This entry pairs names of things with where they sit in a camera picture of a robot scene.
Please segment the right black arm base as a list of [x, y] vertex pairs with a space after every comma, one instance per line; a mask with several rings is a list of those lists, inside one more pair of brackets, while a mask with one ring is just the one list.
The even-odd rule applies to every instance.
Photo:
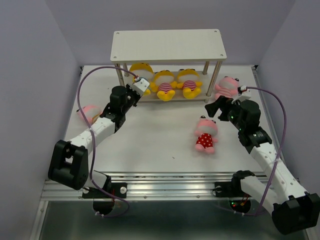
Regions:
[[231, 210], [236, 213], [248, 214], [251, 208], [251, 196], [242, 191], [241, 180], [254, 176], [255, 174], [249, 170], [239, 170], [232, 175], [230, 181], [216, 181], [212, 194], [217, 198], [230, 198]]

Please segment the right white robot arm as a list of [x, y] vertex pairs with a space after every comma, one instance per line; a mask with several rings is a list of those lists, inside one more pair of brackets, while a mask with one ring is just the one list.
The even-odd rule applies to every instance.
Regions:
[[259, 105], [248, 99], [239, 101], [220, 96], [205, 105], [205, 109], [211, 118], [220, 110], [218, 119], [236, 127], [241, 145], [268, 177], [268, 183], [263, 184], [253, 172], [239, 170], [231, 181], [216, 184], [215, 195], [223, 198], [249, 195], [262, 204], [283, 235], [315, 227], [320, 215], [320, 197], [300, 185], [277, 156], [272, 139], [260, 126]]

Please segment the pink plush orange-striped shirt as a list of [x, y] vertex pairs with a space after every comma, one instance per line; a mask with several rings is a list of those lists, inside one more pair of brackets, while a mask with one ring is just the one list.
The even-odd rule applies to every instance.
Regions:
[[95, 105], [86, 105], [82, 108], [82, 111], [90, 125], [92, 125], [102, 113], [101, 108]]

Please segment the pink plush red polka-dot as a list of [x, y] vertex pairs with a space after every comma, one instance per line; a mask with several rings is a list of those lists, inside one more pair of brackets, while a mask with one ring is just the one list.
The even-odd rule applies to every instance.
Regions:
[[202, 115], [196, 125], [194, 134], [197, 137], [195, 149], [198, 152], [206, 154], [215, 153], [215, 144], [218, 143], [218, 139], [216, 138], [218, 127], [214, 120]]

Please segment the yellow plush red-striped shirt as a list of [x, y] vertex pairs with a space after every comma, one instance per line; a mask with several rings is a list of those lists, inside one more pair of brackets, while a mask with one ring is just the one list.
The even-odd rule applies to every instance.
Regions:
[[202, 92], [203, 82], [200, 81], [200, 75], [193, 68], [180, 69], [176, 81], [176, 87], [182, 89], [182, 94], [186, 99], [192, 100]]

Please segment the yellow plush pink-striped shirt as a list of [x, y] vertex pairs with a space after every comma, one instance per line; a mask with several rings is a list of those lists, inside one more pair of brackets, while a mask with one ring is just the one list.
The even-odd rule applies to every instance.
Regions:
[[176, 86], [175, 75], [169, 70], [156, 72], [149, 85], [150, 90], [164, 102], [168, 102], [174, 97]]

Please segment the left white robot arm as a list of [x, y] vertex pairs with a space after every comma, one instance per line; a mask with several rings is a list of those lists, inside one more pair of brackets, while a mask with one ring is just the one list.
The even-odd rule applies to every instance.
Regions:
[[59, 140], [54, 145], [48, 178], [74, 190], [88, 187], [89, 155], [93, 147], [122, 127], [126, 113], [132, 106], [137, 105], [148, 86], [149, 84], [141, 79], [131, 85], [113, 87], [110, 102], [89, 129], [69, 141]]

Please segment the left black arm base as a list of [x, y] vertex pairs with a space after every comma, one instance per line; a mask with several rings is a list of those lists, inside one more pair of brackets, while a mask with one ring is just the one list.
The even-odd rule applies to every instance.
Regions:
[[112, 184], [111, 176], [95, 170], [82, 187], [82, 198], [93, 200], [92, 208], [97, 217], [116, 218], [130, 209], [127, 193], [122, 193], [122, 189], [127, 189], [126, 183]]

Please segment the yellow plush blue-striped shirt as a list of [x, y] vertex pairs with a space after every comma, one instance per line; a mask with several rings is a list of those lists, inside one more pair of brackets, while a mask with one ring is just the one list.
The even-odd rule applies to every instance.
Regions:
[[133, 79], [136, 77], [145, 78], [148, 80], [149, 85], [152, 77], [154, 76], [154, 71], [148, 63], [133, 63], [129, 69], [130, 71], [130, 86], [133, 83]]

